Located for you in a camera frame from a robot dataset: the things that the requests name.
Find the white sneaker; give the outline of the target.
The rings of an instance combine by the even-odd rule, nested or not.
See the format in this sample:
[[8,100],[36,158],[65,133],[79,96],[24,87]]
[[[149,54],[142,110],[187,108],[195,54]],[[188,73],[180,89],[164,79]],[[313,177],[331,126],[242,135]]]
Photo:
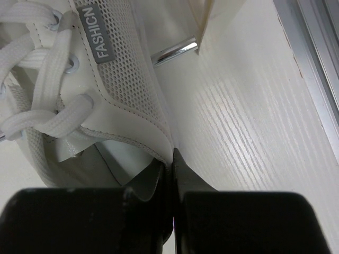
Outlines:
[[117,187],[172,164],[135,4],[1,1],[1,132],[48,187]]

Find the cream shoe rack chrome bars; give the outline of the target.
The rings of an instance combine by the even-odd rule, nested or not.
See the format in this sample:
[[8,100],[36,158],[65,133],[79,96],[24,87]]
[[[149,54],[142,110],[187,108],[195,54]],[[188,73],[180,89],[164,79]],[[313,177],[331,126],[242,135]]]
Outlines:
[[214,37],[228,28],[245,1],[164,1],[169,10],[169,28],[165,35],[182,32],[182,39],[154,53],[154,67],[163,65],[188,52],[205,50],[208,35]]

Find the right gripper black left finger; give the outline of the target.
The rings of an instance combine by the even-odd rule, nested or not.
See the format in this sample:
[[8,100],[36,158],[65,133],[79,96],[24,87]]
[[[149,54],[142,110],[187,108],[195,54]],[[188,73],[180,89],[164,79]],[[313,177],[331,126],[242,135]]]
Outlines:
[[1,214],[1,253],[161,253],[171,185],[153,160],[121,187],[20,190]]

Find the aluminium mounting rail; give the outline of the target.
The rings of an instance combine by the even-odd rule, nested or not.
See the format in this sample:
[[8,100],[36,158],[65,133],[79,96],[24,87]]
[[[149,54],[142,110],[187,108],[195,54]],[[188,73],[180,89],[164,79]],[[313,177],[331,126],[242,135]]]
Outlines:
[[338,154],[338,1],[274,1],[300,72]]

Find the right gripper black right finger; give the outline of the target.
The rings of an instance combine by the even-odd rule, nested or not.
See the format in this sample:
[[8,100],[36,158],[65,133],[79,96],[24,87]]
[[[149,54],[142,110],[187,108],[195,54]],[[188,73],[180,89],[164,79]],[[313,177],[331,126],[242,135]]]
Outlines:
[[329,253],[309,202],[292,192],[218,191],[173,153],[177,253]]

